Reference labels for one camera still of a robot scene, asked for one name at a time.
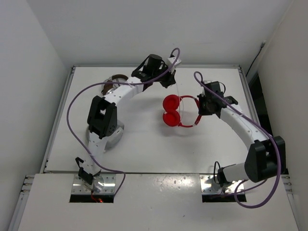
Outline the red headphones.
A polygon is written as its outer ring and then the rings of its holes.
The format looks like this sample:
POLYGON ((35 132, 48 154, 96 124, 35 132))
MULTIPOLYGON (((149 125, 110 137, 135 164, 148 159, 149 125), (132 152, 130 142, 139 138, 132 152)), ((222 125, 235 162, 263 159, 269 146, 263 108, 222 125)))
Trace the red headphones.
POLYGON ((180 103, 183 99, 190 98, 193 99, 197 108, 199 109, 199 101, 197 98, 190 95, 178 96, 175 94, 168 95, 163 100, 164 113, 162 115, 163 122, 169 127, 183 127, 192 128, 197 126, 201 120, 201 115, 198 115, 195 122, 192 125, 184 125, 181 122, 181 116, 178 109, 180 108, 180 103))

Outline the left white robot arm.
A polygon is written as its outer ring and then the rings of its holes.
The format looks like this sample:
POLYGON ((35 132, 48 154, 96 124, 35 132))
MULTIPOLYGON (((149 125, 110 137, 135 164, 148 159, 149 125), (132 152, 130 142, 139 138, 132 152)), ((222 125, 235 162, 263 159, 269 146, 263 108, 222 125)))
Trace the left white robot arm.
POLYGON ((88 143, 83 145, 92 163, 76 158, 78 175, 87 185, 92 186, 104 169, 97 157, 114 147, 123 135, 124 124, 118 119, 118 108, 144 92, 154 82, 159 82, 164 88, 174 85, 178 63, 179 57, 173 54, 167 61, 159 55, 150 54, 124 82, 117 82, 119 75, 113 75, 102 83, 102 95, 95 96, 90 105, 87 118, 88 143))

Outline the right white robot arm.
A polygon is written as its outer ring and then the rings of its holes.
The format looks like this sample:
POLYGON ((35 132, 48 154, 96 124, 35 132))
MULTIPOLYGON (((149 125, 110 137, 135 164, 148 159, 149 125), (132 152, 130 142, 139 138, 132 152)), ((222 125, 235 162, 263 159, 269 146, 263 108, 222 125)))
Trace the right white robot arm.
POLYGON ((199 115, 216 115, 228 124, 248 149, 246 160, 218 169, 220 186, 232 181, 251 180, 254 183, 280 176, 286 170, 286 147, 281 136, 273 137, 259 124, 248 118, 232 96, 224 96, 219 82, 201 83, 198 95, 199 115))

